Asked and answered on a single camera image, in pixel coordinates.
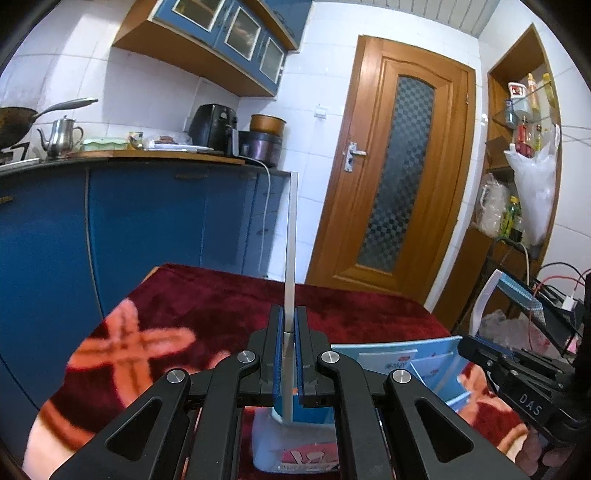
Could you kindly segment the wooden door with glass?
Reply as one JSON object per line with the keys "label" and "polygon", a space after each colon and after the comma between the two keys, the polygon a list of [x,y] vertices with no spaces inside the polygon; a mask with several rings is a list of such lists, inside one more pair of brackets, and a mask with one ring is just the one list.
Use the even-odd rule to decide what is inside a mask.
{"label": "wooden door with glass", "polygon": [[359,39],[308,283],[426,301],[462,203],[475,87],[458,61]]}

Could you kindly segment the wooden wall shelf niche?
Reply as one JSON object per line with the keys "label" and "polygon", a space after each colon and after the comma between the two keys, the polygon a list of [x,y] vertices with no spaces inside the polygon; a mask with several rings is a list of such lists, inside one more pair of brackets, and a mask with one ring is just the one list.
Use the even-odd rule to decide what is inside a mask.
{"label": "wooden wall shelf niche", "polygon": [[[509,49],[486,71],[488,92],[488,127],[485,137],[485,171],[508,185],[519,199],[504,151],[511,144],[518,153],[532,158],[543,146],[543,135],[553,124],[560,125],[560,109],[547,53],[535,26],[530,25]],[[522,242],[538,260],[547,250],[554,219],[561,147],[557,153],[556,192],[547,234],[541,245],[533,246],[527,238],[524,223]]]}

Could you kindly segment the black air fryer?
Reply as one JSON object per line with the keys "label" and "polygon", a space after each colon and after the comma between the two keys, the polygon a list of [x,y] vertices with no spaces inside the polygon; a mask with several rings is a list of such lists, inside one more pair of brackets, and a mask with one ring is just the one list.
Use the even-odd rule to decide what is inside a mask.
{"label": "black air fryer", "polygon": [[188,136],[195,146],[211,148],[226,156],[235,155],[235,110],[221,104],[204,104],[194,113]]}

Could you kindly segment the steel teapot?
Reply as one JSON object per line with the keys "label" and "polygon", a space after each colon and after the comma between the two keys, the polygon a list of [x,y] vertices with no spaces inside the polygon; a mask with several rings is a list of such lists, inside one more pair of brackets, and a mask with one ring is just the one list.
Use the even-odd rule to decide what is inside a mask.
{"label": "steel teapot", "polygon": [[66,158],[82,143],[84,137],[84,129],[76,125],[74,119],[67,116],[63,116],[52,123],[48,137],[45,136],[41,129],[37,129],[37,132],[47,160]]}

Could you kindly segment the red floral plush blanket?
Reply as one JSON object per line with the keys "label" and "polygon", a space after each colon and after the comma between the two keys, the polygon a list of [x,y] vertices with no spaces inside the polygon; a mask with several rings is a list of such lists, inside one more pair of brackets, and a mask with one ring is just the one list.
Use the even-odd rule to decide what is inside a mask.
{"label": "red floral plush blanket", "polygon": [[[446,328],[402,297],[297,285],[312,329],[336,344],[443,338]],[[283,301],[280,282],[203,268],[154,268],[80,339],[61,322],[48,338],[65,351],[57,386],[30,429],[22,467],[46,479],[167,370],[197,373],[242,350]]]}

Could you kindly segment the blue wall cabinet glass doors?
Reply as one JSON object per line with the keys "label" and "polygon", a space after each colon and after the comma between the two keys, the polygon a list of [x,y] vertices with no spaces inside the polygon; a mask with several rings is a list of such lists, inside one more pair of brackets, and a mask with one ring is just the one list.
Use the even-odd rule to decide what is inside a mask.
{"label": "blue wall cabinet glass doors", "polygon": [[273,97],[310,11],[310,1],[137,1],[113,45],[239,97]]}

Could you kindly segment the white plastic bag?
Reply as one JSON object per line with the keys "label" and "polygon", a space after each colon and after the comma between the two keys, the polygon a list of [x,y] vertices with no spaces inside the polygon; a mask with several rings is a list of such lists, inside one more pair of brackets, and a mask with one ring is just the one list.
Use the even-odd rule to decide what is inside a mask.
{"label": "white plastic bag", "polygon": [[553,124],[543,135],[542,149],[528,158],[511,144],[504,151],[514,171],[514,180],[521,202],[522,218],[529,243],[541,245],[547,234],[556,192],[557,153],[561,130]]}

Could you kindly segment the dark rice cooker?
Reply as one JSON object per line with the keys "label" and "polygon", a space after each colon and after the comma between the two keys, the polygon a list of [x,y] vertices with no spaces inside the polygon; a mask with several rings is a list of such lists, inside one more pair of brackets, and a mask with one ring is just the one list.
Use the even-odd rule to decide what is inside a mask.
{"label": "dark rice cooker", "polygon": [[239,155],[259,160],[267,167],[276,168],[280,162],[283,139],[280,136],[263,132],[239,131]]}

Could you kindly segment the white plastic chopstick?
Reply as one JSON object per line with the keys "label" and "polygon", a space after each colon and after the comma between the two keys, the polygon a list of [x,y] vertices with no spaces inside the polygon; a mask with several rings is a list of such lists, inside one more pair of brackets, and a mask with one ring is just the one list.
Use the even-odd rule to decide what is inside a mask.
{"label": "white plastic chopstick", "polygon": [[298,174],[290,174],[290,201],[287,215],[286,278],[284,278],[283,305],[283,421],[293,421],[294,410],[294,312],[296,312],[296,254],[297,254],[297,183]]}

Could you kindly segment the wooden cutting board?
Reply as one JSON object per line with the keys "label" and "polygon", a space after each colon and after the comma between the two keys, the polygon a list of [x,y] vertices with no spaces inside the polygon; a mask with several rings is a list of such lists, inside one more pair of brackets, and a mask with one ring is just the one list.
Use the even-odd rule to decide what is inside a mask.
{"label": "wooden cutting board", "polygon": [[170,151],[135,151],[135,150],[103,150],[90,152],[75,152],[67,155],[68,159],[106,159],[106,160],[166,160],[185,162],[208,162],[228,165],[245,165],[245,160],[224,157],[208,153],[170,152]]}

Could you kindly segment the blue base kitchen cabinets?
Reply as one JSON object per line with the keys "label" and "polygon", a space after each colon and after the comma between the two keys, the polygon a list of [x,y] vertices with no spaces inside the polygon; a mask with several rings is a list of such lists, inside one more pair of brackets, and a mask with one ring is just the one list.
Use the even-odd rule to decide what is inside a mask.
{"label": "blue base kitchen cabinets", "polygon": [[287,174],[253,166],[73,161],[1,174],[1,439],[22,459],[65,351],[165,263],[263,276]]}

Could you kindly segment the brown pot on cooker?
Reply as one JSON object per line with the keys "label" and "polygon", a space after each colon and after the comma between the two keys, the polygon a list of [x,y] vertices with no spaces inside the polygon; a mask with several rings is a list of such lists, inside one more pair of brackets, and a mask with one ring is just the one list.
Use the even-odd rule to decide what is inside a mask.
{"label": "brown pot on cooker", "polygon": [[253,114],[250,117],[249,130],[252,132],[266,133],[283,137],[284,127],[287,122],[276,116],[266,114]]}

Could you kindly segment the blue utensil organizer box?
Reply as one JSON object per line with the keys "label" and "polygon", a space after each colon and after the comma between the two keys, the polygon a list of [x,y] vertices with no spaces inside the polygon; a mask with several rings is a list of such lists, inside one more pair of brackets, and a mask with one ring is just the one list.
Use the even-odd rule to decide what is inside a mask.
{"label": "blue utensil organizer box", "polygon": [[[467,405],[470,394],[459,376],[467,365],[458,353],[458,336],[394,343],[335,344],[332,350],[381,374],[404,369],[432,390],[454,411]],[[339,455],[335,414],[331,407],[304,408],[294,399],[293,419],[283,421],[283,403],[257,409],[252,423],[252,463],[256,478],[332,478]]]}

